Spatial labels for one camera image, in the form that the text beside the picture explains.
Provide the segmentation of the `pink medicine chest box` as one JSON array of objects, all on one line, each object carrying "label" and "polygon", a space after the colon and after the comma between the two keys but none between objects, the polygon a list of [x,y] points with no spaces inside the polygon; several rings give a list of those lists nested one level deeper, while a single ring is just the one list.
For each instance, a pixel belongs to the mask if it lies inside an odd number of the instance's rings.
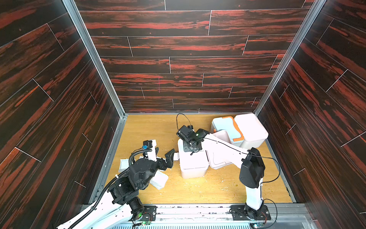
[{"label": "pink medicine chest box", "polygon": [[232,164],[229,160],[222,159],[218,153],[201,150],[197,153],[193,153],[191,156],[191,151],[185,152],[184,148],[186,148],[186,145],[182,139],[179,139],[178,154],[181,175],[184,179],[203,177],[209,167],[220,169]]}]

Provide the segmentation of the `white orange handled box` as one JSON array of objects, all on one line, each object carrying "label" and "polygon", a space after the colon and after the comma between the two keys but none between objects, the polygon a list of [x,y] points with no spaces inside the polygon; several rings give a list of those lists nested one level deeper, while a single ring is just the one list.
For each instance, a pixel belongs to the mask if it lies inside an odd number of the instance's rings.
[{"label": "white orange handled box", "polygon": [[230,140],[232,145],[239,147],[245,139],[232,116],[218,117],[212,120],[210,132],[216,133],[222,130],[227,132],[226,141]]}]

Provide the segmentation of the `white pink first aid box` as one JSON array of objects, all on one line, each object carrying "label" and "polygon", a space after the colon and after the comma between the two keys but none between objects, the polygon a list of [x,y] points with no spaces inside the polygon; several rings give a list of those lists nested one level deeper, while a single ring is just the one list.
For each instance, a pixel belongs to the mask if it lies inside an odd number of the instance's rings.
[{"label": "white pink first aid box", "polygon": [[258,148],[268,138],[268,132],[253,113],[236,115],[234,118],[244,140],[240,148]]}]

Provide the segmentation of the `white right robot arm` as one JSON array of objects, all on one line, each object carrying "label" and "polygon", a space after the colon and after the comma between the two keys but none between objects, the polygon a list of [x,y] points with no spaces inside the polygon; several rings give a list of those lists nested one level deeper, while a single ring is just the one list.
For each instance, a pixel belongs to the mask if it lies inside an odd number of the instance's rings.
[{"label": "white right robot arm", "polygon": [[250,218],[260,215],[263,206],[262,184],[265,165],[256,148],[245,149],[219,138],[219,131],[211,134],[204,129],[194,131],[182,126],[177,131],[178,154],[182,177],[197,178],[208,168],[220,169],[235,165],[240,169],[239,180],[246,187],[246,211]]}]

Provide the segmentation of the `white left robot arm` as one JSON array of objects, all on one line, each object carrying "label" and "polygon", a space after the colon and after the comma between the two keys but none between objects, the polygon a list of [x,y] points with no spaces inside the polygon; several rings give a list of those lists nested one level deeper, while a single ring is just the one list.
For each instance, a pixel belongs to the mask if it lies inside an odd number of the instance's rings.
[{"label": "white left robot arm", "polygon": [[129,157],[129,167],[116,175],[102,190],[97,200],[74,218],[58,226],[59,229],[109,229],[119,223],[136,221],[145,213],[139,199],[139,191],[148,187],[158,170],[173,167],[175,150],[166,153],[164,158],[150,160],[143,157],[135,160],[138,154],[156,155],[158,148],[140,149]]}]

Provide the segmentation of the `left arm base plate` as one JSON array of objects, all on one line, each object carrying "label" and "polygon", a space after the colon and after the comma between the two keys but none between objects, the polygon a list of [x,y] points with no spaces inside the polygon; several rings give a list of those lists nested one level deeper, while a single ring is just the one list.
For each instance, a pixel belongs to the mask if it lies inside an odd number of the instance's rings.
[{"label": "left arm base plate", "polygon": [[141,223],[142,225],[150,224],[151,222],[156,220],[157,214],[157,206],[155,205],[144,205],[144,210],[141,215],[135,220],[137,224]]}]

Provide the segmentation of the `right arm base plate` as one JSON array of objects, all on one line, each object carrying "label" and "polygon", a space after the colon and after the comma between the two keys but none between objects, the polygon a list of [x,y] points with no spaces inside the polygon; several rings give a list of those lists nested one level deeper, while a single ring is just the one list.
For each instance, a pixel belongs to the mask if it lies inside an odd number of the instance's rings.
[{"label": "right arm base plate", "polygon": [[271,216],[268,207],[264,204],[258,210],[255,210],[248,205],[231,205],[229,213],[232,215],[233,220],[259,220],[268,221],[271,220]]}]

